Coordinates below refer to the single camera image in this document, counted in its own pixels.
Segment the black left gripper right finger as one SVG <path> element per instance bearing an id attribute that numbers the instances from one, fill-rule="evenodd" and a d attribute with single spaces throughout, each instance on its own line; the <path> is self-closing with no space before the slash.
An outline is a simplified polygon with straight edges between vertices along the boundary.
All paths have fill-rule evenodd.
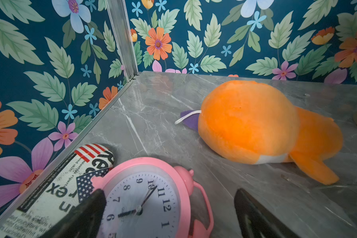
<path id="1" fill-rule="evenodd" d="M 244 238 L 299 238 L 245 189 L 237 190 L 234 205 Z"/>

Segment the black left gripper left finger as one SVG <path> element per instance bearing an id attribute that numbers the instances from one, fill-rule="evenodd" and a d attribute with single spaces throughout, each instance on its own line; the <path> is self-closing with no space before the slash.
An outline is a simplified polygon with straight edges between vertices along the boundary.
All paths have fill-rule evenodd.
<path id="1" fill-rule="evenodd" d="M 88 198 L 68 213 L 42 238 L 95 238 L 98 235 L 106 207 L 105 193 L 95 190 Z"/>

